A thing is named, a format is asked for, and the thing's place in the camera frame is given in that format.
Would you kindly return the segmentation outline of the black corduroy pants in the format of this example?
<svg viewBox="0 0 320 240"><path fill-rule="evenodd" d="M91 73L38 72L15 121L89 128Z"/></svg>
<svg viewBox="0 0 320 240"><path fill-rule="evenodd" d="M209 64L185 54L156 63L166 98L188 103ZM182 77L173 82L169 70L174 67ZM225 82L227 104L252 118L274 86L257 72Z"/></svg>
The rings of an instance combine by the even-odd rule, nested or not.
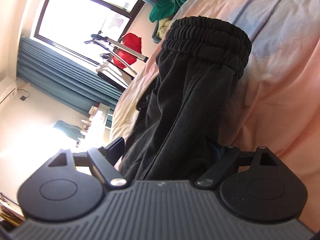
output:
<svg viewBox="0 0 320 240"><path fill-rule="evenodd" d="M194 181L213 166L220 116L251 48L247 34L226 21L193 16L171 25L125 144L119 172L127 181Z"/></svg>

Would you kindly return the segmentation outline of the white vanity desk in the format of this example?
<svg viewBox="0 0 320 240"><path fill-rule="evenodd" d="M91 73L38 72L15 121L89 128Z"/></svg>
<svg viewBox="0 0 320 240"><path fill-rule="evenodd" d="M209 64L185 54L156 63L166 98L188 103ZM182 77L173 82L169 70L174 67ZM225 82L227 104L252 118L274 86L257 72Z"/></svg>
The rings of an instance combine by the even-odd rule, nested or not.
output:
<svg viewBox="0 0 320 240"><path fill-rule="evenodd" d="M100 103L98 107L92 106L89 110L89 118L82 119L83 124L78 148L82 151L90 148L106 146L110 139L110 128L107 127L107 118L112 117L109 113L110 107Z"/></svg>

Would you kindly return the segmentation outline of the wavy teal framed mirror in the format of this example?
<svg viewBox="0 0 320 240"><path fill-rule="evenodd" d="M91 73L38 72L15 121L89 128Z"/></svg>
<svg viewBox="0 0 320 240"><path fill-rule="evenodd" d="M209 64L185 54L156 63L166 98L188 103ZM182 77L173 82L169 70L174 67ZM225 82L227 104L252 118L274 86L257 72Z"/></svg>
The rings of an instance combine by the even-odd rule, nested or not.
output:
<svg viewBox="0 0 320 240"><path fill-rule="evenodd" d="M67 137L80 142L81 139L84 139L85 136L81 133L82 129L79 126L68 124L62 120L58 120L54 128L60 130L61 132L65 133Z"/></svg>

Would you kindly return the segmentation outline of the black wooden rack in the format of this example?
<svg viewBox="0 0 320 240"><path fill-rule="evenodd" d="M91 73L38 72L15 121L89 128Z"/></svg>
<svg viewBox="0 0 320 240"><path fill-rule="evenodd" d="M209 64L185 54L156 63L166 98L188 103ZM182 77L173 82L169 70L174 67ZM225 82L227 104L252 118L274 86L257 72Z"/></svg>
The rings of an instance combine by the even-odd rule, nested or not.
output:
<svg viewBox="0 0 320 240"><path fill-rule="evenodd" d="M113 87L115 87L116 89L118 89L121 92L125 91L125 87L123 87L122 85L118 84L116 81L112 80L111 78L109 78L107 75L105 75L103 72L97 72L97 76L99 76L100 78L102 78L103 80L105 80L107 83L109 83L110 85L112 85Z"/></svg>

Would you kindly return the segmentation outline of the teal left curtain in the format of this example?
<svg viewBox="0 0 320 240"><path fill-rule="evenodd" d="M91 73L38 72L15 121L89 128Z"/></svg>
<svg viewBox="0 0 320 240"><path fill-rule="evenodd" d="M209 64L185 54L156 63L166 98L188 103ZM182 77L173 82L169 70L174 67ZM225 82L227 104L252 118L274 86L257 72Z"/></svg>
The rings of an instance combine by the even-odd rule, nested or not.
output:
<svg viewBox="0 0 320 240"><path fill-rule="evenodd" d="M112 126L122 92L91 70L28 37L20 38L17 76L85 116L92 106L108 106L106 126Z"/></svg>

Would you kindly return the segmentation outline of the pastel bed duvet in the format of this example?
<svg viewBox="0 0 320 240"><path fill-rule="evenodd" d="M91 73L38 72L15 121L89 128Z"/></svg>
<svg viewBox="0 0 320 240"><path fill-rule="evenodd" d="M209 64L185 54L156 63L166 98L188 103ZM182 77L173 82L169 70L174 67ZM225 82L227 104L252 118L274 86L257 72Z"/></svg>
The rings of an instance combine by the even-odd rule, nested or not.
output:
<svg viewBox="0 0 320 240"><path fill-rule="evenodd" d="M219 18L252 42L219 142L266 146L304 183L301 221L319 230L319 0L187 0L175 15Z"/></svg>

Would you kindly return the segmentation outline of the silver garment steamer stand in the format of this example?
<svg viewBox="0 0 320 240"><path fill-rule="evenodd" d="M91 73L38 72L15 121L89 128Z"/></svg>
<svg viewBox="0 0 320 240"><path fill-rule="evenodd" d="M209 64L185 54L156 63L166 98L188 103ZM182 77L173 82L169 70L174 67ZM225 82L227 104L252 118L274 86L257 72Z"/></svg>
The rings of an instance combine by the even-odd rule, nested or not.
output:
<svg viewBox="0 0 320 240"><path fill-rule="evenodd" d="M101 53L100 57L105 59L108 63L114 65L119 70L123 71L133 80L137 75L137 72L131 67L130 64L128 64L121 56L119 56L117 52L120 51L120 52L127 53L130 56L134 57L135 59L143 61L144 63L147 63L149 58L129 48L128 46L125 46L121 42L115 41L107 36L103 37L101 36L101 34L102 34L101 30L98 32L98 34L92 34L91 39L88 41L84 41L84 44L96 44L97 46L106 50L107 53ZM121 69L116 64L114 64L114 59L117 59L118 61L120 61L125 66L125 68L129 69L132 72L133 75L128 73L125 69Z"/></svg>

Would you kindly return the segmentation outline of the white air conditioner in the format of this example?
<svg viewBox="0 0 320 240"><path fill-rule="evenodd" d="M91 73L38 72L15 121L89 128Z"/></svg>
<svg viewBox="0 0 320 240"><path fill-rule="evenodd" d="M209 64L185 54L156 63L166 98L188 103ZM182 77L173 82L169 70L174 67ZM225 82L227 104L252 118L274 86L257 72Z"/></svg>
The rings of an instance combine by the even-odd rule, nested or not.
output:
<svg viewBox="0 0 320 240"><path fill-rule="evenodd" d="M17 85L15 80L5 77L0 83L0 103L1 107L10 101L16 94Z"/></svg>

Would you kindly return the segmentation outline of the cream knitted garment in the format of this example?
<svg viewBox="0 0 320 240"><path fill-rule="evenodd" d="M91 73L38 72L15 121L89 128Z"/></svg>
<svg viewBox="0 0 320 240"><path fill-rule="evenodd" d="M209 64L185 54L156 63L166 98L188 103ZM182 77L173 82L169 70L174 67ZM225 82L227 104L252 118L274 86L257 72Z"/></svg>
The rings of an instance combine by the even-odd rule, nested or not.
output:
<svg viewBox="0 0 320 240"><path fill-rule="evenodd" d="M172 17L167 17L159 20L158 22L158 30L157 37L162 39L164 37L165 32L167 31L168 26L171 24Z"/></svg>

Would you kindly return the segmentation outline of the green sweatshirt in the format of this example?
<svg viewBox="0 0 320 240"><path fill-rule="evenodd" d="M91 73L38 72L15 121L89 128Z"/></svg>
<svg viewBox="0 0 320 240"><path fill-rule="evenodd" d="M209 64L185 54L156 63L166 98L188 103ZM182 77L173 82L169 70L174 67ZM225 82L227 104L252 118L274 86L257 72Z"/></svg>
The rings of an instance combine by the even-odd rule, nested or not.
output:
<svg viewBox="0 0 320 240"><path fill-rule="evenodd" d="M150 22L163 20L172 15L180 9L186 0L160 0L158 1L149 14Z"/></svg>

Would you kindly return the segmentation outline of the window with dark frame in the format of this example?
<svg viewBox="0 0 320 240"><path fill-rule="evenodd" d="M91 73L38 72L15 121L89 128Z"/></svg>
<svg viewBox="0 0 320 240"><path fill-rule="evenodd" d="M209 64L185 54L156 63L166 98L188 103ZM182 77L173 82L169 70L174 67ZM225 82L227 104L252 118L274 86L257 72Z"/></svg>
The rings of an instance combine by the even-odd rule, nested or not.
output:
<svg viewBox="0 0 320 240"><path fill-rule="evenodd" d="M35 37L81 59L100 63L103 49L85 41L92 34L118 41L143 5L142 0L45 0Z"/></svg>

